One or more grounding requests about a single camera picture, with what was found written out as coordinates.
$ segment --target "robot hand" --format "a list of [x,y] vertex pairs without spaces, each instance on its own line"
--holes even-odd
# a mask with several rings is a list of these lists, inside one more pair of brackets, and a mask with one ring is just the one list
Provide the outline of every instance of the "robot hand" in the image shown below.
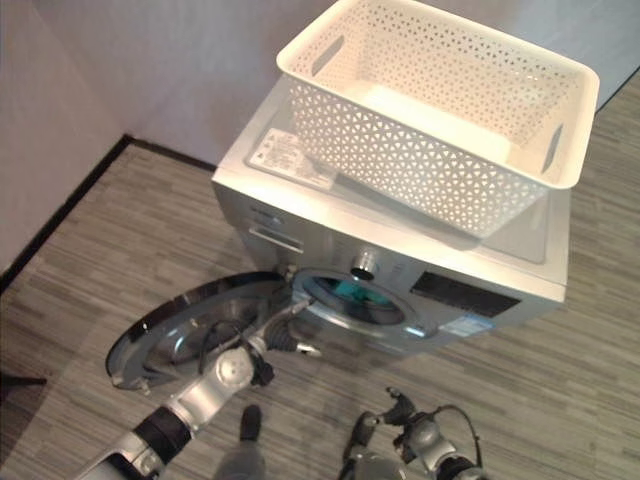
[[240,346],[220,354],[202,375],[145,418],[95,459],[76,480],[150,480],[206,426],[236,392],[250,384],[268,385],[273,368],[263,355],[267,350],[298,351],[320,356],[311,345],[298,342],[287,321],[307,308],[305,300],[273,315]]
[[[396,437],[393,445],[405,464],[418,459],[422,464],[427,478],[433,480],[488,480],[489,477],[482,469],[479,438],[467,414],[455,405],[444,405],[433,412],[417,412],[413,402],[394,388],[387,391],[395,399],[395,405],[385,413],[375,415],[371,412],[363,413],[358,419],[351,439],[343,454],[344,467],[339,478],[355,479],[367,478],[405,478],[400,470],[392,466],[390,461],[381,460],[379,455],[367,450],[367,445],[373,437],[375,427],[388,424],[403,427],[403,432]],[[476,461],[472,462],[460,455],[452,442],[440,432],[436,416],[443,410],[456,410],[469,423],[476,446]],[[379,476],[372,472],[386,469],[386,476]]]

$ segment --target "silver washing machine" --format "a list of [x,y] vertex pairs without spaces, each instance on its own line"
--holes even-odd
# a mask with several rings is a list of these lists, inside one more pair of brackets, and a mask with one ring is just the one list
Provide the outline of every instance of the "silver washing machine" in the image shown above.
[[564,300],[569,192],[480,242],[306,158],[280,80],[213,176],[259,271],[159,306],[114,344],[121,388],[195,374],[198,360],[289,302],[301,332],[396,355],[540,316]]
[[305,158],[280,80],[213,176],[258,268],[287,276],[301,318],[396,354],[523,322],[564,300],[569,192],[491,238],[460,233]]

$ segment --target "washing machine door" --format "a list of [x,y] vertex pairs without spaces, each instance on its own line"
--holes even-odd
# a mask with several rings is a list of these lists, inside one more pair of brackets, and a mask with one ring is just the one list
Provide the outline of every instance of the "washing machine door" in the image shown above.
[[107,373],[114,386],[147,389],[194,376],[201,355],[237,341],[290,301],[284,278],[241,273],[201,285],[160,305],[111,347]]

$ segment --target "sticker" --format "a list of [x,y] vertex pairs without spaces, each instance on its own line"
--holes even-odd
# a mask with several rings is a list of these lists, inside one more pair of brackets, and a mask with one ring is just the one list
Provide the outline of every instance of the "sticker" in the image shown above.
[[331,189],[336,178],[334,171],[305,157],[296,135],[277,128],[269,129],[249,165],[324,190]]
[[469,337],[492,328],[495,328],[495,325],[491,321],[472,314],[463,315],[452,322],[440,326],[440,330],[453,333],[459,337]]

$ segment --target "gray pants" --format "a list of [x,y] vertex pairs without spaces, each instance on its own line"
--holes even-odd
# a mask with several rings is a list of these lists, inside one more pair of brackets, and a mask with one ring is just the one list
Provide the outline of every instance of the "gray pants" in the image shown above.
[[264,480],[264,477],[264,458],[258,442],[247,440],[225,454],[213,480]]

